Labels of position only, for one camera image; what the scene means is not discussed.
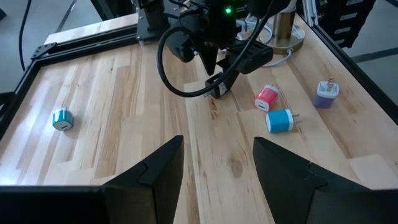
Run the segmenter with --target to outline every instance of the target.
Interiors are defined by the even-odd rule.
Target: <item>wall charger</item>
[[[262,111],[268,112],[278,100],[279,88],[273,85],[266,85],[256,96],[254,104]]]
[[[59,131],[66,131],[73,127],[73,114],[67,108],[54,111],[52,126]]]
[[[270,111],[266,115],[266,122],[268,131],[270,133],[283,133],[291,131],[295,123],[295,119],[300,116],[299,114],[292,114],[291,110],[277,110]]]
[[[330,78],[328,81],[320,82],[312,101],[314,107],[330,108],[339,90],[339,86],[334,82],[333,78]]]

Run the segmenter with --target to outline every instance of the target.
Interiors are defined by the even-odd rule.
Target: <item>wooden table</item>
[[[137,15],[120,17],[50,35],[47,43],[136,22]],[[169,92],[155,66],[156,43],[42,68],[0,142],[0,183],[102,184],[183,134],[176,223],[273,222],[252,158],[255,136],[368,187],[397,187],[397,126],[301,18],[295,23],[306,38],[288,63],[240,75],[220,100]],[[165,70],[185,91],[208,78],[198,57],[184,64],[168,51]],[[316,110],[317,84],[330,77],[341,93],[332,108]],[[276,109],[300,114],[293,131],[268,133],[265,114],[253,105],[266,84],[281,87]],[[52,111],[63,106],[76,117],[64,133],[51,123]]]

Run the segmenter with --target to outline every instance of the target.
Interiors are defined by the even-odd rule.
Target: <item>white cable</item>
[[[236,37],[238,38],[238,40],[243,40],[243,37],[241,34],[237,34]]]
[[[291,0],[289,2],[289,5],[284,10],[282,10],[281,12],[293,12],[293,11],[295,11],[296,10],[296,3],[297,3],[297,0]]]
[[[248,14],[248,16],[246,17],[246,19],[244,21],[237,20],[236,23],[242,26],[242,30],[246,30],[246,29],[254,30],[254,28],[256,27],[257,21],[255,20],[254,16],[250,16],[250,14]],[[266,31],[268,31],[268,33],[269,33],[268,39],[263,42],[263,44],[267,45],[272,39],[272,29],[268,26],[268,22],[264,26],[264,29]]]
[[[276,65],[278,65],[278,64],[280,64],[280,63],[286,62],[287,59],[289,59],[290,56],[292,56],[292,54],[293,54],[293,49],[292,49],[292,48],[289,48],[289,49],[287,49],[287,56],[286,56],[286,57],[284,57],[284,58],[282,58],[282,59],[280,59],[280,60],[278,60],[278,61],[276,61],[276,62],[272,62],[272,63],[267,64],[267,65],[263,65],[263,67],[264,67],[264,68],[269,68],[269,67],[276,66]]]

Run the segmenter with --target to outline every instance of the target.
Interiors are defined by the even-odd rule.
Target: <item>metal cylinder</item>
[[[295,14],[295,11],[280,12],[274,16],[272,32],[277,40],[290,38]]]

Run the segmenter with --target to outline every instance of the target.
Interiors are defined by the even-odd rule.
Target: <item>black bracket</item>
[[[11,102],[14,96],[14,92],[0,93],[0,105]]]
[[[6,16],[7,14],[2,9],[0,9],[0,21],[4,19]]]
[[[171,3],[169,0],[164,0],[164,14],[170,14],[178,17],[180,15],[180,7],[176,4]],[[162,34],[170,27],[171,23],[175,19],[168,18],[169,27],[163,27],[161,30],[154,30],[149,27],[147,16],[145,14],[146,9],[140,9],[139,20],[137,26],[137,40],[140,41],[151,41],[159,39]]]
[[[30,59],[34,60],[34,59],[40,58],[41,56],[48,53],[49,50],[54,48],[56,45],[57,45],[57,43],[51,43],[51,44],[45,44],[45,45],[38,46],[36,48],[35,52],[33,53],[33,55],[30,57]]]

